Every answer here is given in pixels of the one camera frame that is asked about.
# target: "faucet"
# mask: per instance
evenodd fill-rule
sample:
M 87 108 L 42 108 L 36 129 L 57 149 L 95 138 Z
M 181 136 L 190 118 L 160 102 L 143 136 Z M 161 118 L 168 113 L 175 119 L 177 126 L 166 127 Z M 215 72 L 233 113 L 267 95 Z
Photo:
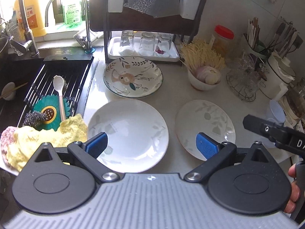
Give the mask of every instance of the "faucet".
M 47 27 L 49 25 L 48 23 L 48 11 L 49 11 L 49 7 L 51 5 L 51 3 L 54 0 L 50 0 L 47 4 L 47 7 L 45 9 L 45 26 Z M 87 0 L 83 0 L 85 3 L 85 19 L 86 19 L 86 31 L 87 31 L 87 40 L 85 41 L 84 39 L 82 39 L 84 41 L 85 47 L 86 47 L 86 52 L 87 53 L 91 53 L 94 51 L 94 48 L 92 48 L 92 43 L 90 40 L 90 28 L 89 28 L 89 4 Z
M 24 8 L 24 0 L 18 0 L 19 2 L 19 9 L 21 13 L 22 23 L 24 25 L 24 37 L 25 37 L 25 44 L 20 44 L 13 39 L 10 39 L 10 44 L 15 47 L 17 50 L 21 51 L 22 53 L 26 53 L 27 50 L 30 50 L 31 56 L 36 56 L 39 53 L 37 48 L 32 30 L 29 27 L 27 22 L 25 8 Z

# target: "hand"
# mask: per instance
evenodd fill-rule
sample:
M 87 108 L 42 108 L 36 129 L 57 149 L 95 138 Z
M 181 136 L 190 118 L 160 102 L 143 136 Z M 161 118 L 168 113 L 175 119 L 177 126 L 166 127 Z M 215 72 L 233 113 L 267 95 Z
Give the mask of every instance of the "hand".
M 296 177 L 295 175 L 295 164 L 291 166 L 288 170 L 288 175 L 290 177 Z M 295 202 L 300 198 L 301 190 L 296 185 L 296 180 L 291 183 L 291 196 L 286 205 L 284 213 L 292 213 L 295 210 Z

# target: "white spoon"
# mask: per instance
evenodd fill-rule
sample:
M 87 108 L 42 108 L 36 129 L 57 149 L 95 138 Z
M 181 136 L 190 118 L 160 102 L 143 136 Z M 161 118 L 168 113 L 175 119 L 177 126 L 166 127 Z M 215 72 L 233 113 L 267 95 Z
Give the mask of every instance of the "white spoon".
M 65 113 L 65 108 L 63 105 L 63 86 L 64 86 L 63 78 L 61 76 L 56 75 L 53 78 L 53 86 L 54 86 L 54 89 L 58 92 L 60 118 L 61 118 L 61 121 L 64 121 L 66 119 L 66 113 Z

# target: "white plate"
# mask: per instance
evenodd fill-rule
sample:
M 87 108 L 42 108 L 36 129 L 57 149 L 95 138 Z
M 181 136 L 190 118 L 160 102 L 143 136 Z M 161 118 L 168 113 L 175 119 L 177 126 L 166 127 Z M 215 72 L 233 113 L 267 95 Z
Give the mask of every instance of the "white plate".
M 101 131 L 108 136 L 108 146 L 97 160 L 113 171 L 143 172 L 155 166 L 167 150 L 165 120 L 143 101 L 124 99 L 99 108 L 89 122 L 88 138 Z
M 235 129 L 229 116 L 220 107 L 205 100 L 186 103 L 178 111 L 175 131 L 182 146 L 194 157 L 206 161 L 196 147 L 196 136 L 200 132 L 221 143 L 235 143 Z
M 140 98 L 156 92 L 163 81 L 159 67 L 141 57 L 121 57 L 112 61 L 104 70 L 103 80 L 113 93 Z

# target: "wall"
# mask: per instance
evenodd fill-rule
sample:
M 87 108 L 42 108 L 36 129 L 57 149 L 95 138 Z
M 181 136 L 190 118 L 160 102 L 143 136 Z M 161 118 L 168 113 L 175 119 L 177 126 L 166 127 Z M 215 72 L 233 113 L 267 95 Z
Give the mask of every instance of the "wall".
M 248 19 L 259 18 L 260 40 L 269 43 L 283 16 L 293 21 L 305 40 L 305 0 L 207 0 L 197 36 L 209 41 L 216 25 L 230 28 L 237 36 L 247 32 Z M 305 43 L 288 55 L 298 77 L 305 77 Z

